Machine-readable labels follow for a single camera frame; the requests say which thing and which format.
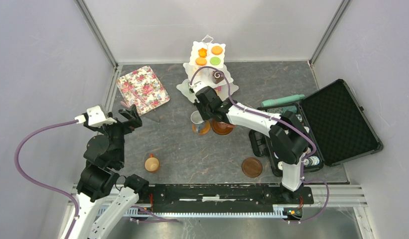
pink floral cover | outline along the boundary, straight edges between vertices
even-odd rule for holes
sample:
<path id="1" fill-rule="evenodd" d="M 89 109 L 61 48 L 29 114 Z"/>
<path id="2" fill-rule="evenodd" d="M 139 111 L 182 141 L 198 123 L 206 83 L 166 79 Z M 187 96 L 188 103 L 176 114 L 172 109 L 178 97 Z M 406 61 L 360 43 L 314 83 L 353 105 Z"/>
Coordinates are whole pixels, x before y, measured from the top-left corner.
<path id="1" fill-rule="evenodd" d="M 116 80 L 125 103 L 136 105 L 143 115 L 168 102 L 170 97 L 149 66 L 144 66 Z"/>

green marker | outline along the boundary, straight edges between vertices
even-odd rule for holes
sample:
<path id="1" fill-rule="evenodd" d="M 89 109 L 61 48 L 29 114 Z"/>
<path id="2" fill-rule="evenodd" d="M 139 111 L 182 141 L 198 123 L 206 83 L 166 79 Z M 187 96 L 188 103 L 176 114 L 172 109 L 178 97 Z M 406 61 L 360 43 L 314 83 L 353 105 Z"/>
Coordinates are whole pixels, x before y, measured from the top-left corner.
<path id="1" fill-rule="evenodd" d="M 268 106 L 278 106 L 278 105 L 288 104 L 291 102 L 295 102 L 295 101 L 304 99 L 304 97 L 305 95 L 294 95 L 294 96 L 287 96 L 287 97 L 279 98 L 276 100 L 265 100 L 262 102 L 261 106 L 268 107 Z"/>

brown coaster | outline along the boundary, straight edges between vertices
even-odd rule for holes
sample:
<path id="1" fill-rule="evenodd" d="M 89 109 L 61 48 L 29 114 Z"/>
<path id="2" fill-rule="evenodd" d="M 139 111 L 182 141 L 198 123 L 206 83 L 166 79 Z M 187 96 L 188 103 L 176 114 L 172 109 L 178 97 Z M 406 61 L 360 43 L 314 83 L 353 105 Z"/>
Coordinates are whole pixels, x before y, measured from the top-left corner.
<path id="1" fill-rule="evenodd" d="M 250 178 L 258 177 L 262 171 L 262 163 L 256 158 L 246 158 L 241 165 L 243 173 Z"/>
<path id="2" fill-rule="evenodd" d="M 221 128 L 219 126 L 219 122 L 217 122 L 216 120 L 212 120 L 212 130 L 218 135 L 227 135 L 232 132 L 233 129 L 234 128 L 231 127 Z"/>
<path id="3" fill-rule="evenodd" d="M 195 133 L 195 124 L 192 124 L 192 131 Z M 210 122 L 206 121 L 206 126 L 201 130 L 199 135 L 207 134 L 210 131 Z"/>

orange cup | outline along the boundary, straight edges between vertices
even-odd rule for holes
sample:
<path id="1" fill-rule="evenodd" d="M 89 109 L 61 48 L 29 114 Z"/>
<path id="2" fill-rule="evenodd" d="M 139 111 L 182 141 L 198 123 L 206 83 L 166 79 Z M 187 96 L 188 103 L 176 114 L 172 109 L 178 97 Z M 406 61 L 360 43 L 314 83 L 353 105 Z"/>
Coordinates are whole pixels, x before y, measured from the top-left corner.
<path id="1" fill-rule="evenodd" d="M 155 173 L 160 169 L 160 162 L 157 158 L 153 156 L 153 154 L 150 154 L 150 158 L 148 158 L 145 163 L 144 167 L 147 171 L 151 173 Z"/>

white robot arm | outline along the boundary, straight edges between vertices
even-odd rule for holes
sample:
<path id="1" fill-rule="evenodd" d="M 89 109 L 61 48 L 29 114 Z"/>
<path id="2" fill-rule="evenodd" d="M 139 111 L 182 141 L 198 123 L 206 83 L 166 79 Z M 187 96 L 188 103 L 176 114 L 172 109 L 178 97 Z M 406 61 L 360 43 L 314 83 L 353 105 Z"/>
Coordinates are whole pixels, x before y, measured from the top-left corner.
<path id="1" fill-rule="evenodd" d="M 78 123 L 102 134 L 90 139 L 84 158 L 87 166 L 81 173 L 77 185 L 76 199 L 79 203 L 79 215 L 70 239 L 105 239 L 130 206 L 139 200 L 138 192 L 148 182 L 133 174 L 126 178 L 124 187 L 108 209 L 96 220 L 97 213 L 106 202 L 119 174 L 111 169 L 120 170 L 124 164 L 124 135 L 142 125 L 136 108 L 120 110 L 127 121 L 120 122 L 112 114 L 103 112 L 101 106 L 88 108 L 87 112 L 75 117 Z M 75 208 L 73 208 L 61 239 L 69 231 Z"/>
<path id="2" fill-rule="evenodd" d="M 290 192 L 295 192 L 301 187 L 301 159 L 305 155 L 308 143 L 292 130 L 287 135 L 284 132 L 286 127 L 274 120 L 287 121 L 305 133 L 304 127 L 295 114 L 292 112 L 283 115 L 271 114 L 257 110 L 253 111 L 259 112 L 259 115 L 253 114 L 241 103 L 236 103 L 234 106 L 229 99 L 222 101 L 213 88 L 202 82 L 197 82 L 190 87 L 197 97 L 194 105 L 204 120 L 213 119 L 218 122 L 241 125 L 268 136 L 275 150 L 273 153 L 276 153 L 276 156 L 284 162 L 281 185 Z"/>

